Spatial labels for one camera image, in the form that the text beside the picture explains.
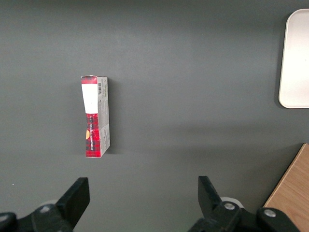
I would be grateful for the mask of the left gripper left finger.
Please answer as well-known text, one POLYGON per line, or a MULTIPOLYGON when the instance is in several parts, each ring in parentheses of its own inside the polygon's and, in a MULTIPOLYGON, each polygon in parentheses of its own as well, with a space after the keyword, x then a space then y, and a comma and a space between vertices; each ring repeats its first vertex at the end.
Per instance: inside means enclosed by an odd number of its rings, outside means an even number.
POLYGON ((35 232, 72 232, 90 202, 87 177, 78 178, 55 204, 44 204, 31 214, 35 232))

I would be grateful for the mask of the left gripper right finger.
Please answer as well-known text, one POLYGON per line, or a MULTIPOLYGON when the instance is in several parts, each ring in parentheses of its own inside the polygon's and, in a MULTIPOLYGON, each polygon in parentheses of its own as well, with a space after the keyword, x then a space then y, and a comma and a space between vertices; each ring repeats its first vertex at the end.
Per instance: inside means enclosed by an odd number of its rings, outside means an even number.
POLYGON ((198 177, 198 203, 204 218, 199 219, 191 232, 232 232, 241 219, 241 208, 222 201, 207 176, 198 177))

